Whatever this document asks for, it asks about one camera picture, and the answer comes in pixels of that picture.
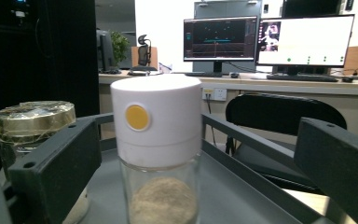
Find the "power outlet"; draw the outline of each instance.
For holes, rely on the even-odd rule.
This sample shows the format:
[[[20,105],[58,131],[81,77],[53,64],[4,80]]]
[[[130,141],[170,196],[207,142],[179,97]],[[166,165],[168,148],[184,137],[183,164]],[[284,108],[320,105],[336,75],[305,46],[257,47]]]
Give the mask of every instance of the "power outlet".
[[[225,89],[214,89],[213,99],[215,101],[226,101],[227,100],[227,90],[225,90]]]
[[[213,100],[213,88],[202,88],[202,99]]]

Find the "gold lid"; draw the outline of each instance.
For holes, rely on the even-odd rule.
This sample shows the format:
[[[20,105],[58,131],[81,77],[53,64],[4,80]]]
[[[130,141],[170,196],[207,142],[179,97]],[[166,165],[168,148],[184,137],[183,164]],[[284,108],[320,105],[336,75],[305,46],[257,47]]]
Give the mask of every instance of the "gold lid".
[[[13,145],[34,143],[75,121],[75,107],[69,102],[20,103],[0,110],[0,141]]]

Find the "yellow button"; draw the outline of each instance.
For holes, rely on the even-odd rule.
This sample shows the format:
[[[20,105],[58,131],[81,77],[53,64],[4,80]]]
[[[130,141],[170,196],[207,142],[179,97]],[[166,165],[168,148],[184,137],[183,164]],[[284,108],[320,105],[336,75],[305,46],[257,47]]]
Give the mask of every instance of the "yellow button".
[[[131,105],[127,108],[126,119],[135,130],[143,130],[149,124],[147,111],[139,105]]]

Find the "potted plant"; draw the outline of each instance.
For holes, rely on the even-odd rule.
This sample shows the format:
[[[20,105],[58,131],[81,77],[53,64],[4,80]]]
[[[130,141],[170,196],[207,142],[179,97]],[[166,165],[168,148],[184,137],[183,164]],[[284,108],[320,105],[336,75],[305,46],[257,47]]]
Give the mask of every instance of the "potted plant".
[[[120,62],[127,59],[126,52],[129,49],[130,41],[120,32],[112,31],[110,34],[114,51],[115,64],[118,66]]]

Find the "white lid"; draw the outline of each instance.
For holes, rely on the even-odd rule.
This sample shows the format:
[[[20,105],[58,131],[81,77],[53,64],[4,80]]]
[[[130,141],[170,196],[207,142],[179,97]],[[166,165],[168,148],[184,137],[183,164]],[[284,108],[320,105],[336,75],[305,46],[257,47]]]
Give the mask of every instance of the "white lid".
[[[119,157],[140,167],[191,160],[201,146],[201,88],[195,77],[132,77],[111,85]]]

